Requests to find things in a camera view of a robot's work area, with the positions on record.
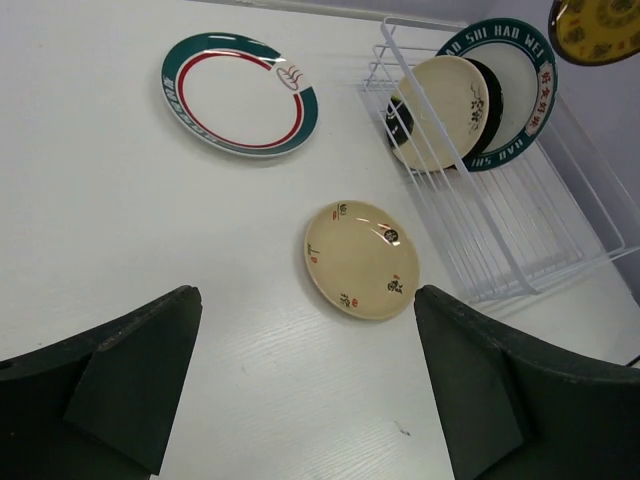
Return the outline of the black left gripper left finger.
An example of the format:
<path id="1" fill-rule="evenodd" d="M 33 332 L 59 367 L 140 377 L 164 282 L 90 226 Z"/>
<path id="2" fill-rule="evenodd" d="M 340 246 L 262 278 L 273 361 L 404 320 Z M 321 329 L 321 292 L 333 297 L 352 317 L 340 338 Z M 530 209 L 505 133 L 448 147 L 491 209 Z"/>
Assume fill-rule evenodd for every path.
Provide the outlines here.
<path id="1" fill-rule="evenodd" d="M 159 474 L 198 335 L 181 286 L 120 318 L 1 363 L 4 479 Z"/>

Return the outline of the dark blue rimmed white plate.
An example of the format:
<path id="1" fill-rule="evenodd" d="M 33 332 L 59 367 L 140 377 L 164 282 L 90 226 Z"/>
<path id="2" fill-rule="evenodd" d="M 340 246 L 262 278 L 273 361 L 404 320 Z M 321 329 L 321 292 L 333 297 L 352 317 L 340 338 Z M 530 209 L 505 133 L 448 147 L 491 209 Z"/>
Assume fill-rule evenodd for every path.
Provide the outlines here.
<path id="1" fill-rule="evenodd" d="M 503 114 L 491 143 L 464 161 L 470 172 L 501 167 L 532 146 L 550 118 L 558 90 L 555 54 L 534 26 L 514 18 L 490 18 L 456 33 L 437 54 L 472 59 L 497 77 Z"/>

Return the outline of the yellow brown patterned plate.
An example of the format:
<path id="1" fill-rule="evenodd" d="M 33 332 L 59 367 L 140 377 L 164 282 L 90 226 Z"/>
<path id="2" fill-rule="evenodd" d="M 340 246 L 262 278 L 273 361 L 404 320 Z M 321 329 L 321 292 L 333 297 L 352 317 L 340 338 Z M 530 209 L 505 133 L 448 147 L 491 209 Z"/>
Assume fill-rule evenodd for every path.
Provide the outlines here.
<path id="1" fill-rule="evenodd" d="M 549 39 L 571 64 L 610 65 L 639 53 L 639 14 L 638 0 L 553 1 Z"/>

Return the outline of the cream plate with black patch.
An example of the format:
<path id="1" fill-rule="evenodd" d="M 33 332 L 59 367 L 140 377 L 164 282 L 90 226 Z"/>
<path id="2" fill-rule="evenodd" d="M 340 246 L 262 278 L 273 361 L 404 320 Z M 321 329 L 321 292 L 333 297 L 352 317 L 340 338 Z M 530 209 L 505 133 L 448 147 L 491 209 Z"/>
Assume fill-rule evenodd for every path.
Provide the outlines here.
<path id="1" fill-rule="evenodd" d="M 402 78 L 385 112 L 387 140 L 396 158 L 419 172 L 455 165 L 479 145 L 488 122 L 489 89 L 471 61 L 436 56 L 412 69 L 419 88 Z"/>

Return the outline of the cream plate with small prints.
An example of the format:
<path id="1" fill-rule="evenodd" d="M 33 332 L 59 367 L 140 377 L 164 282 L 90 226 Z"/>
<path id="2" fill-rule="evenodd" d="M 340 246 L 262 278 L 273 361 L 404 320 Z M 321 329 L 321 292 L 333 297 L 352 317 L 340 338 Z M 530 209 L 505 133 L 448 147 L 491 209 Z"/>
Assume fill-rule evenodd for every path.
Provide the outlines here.
<path id="1" fill-rule="evenodd" d="M 304 256 L 323 297 L 358 319 L 397 316 L 418 288 L 414 243 L 399 222 L 367 202 L 339 200 L 322 207 L 306 229 Z"/>

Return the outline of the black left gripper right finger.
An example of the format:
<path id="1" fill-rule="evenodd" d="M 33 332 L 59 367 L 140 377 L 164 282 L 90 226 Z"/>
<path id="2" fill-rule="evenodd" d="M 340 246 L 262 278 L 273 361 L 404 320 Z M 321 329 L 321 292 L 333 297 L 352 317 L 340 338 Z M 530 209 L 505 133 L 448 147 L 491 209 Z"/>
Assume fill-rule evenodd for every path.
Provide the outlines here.
<path id="1" fill-rule="evenodd" d="M 455 478 L 638 478 L 637 369 L 554 346 L 433 285 L 414 311 Z"/>

